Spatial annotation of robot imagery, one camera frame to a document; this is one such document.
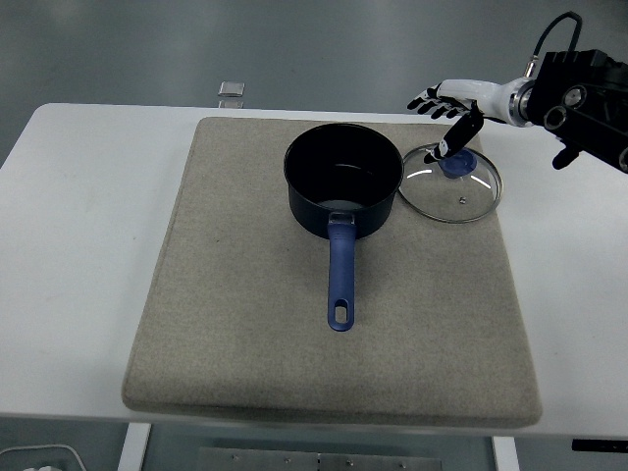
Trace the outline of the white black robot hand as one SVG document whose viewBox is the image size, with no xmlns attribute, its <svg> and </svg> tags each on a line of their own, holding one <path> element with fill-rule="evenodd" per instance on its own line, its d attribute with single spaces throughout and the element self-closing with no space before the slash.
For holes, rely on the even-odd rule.
<svg viewBox="0 0 628 471">
<path fill-rule="evenodd" d="M 525 127 L 527 121 L 519 111 L 520 89 L 525 83 L 523 78 L 506 84 L 446 79 L 420 92 L 408 103 L 408 110 L 429 115 L 433 120 L 458 118 L 440 142 L 426 154 L 424 162 L 440 162 L 458 153 L 480 132 L 485 120 Z"/>
</svg>

